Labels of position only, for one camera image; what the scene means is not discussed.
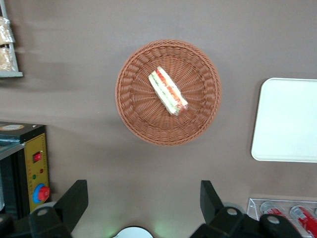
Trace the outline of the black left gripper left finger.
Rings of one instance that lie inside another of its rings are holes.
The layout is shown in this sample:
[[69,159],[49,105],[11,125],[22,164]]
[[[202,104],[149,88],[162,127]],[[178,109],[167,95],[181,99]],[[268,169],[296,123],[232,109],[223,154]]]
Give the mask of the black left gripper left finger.
[[33,238],[70,238],[88,207],[87,181],[77,180],[53,205],[42,206],[28,218]]

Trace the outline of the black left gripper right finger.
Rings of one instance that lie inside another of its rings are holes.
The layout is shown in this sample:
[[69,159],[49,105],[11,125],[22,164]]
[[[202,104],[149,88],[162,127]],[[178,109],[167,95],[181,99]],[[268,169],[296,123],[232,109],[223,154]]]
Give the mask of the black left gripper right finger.
[[264,214],[257,221],[233,206],[224,206],[212,183],[201,181],[200,208],[205,223],[193,238],[300,238],[301,234],[286,218]]

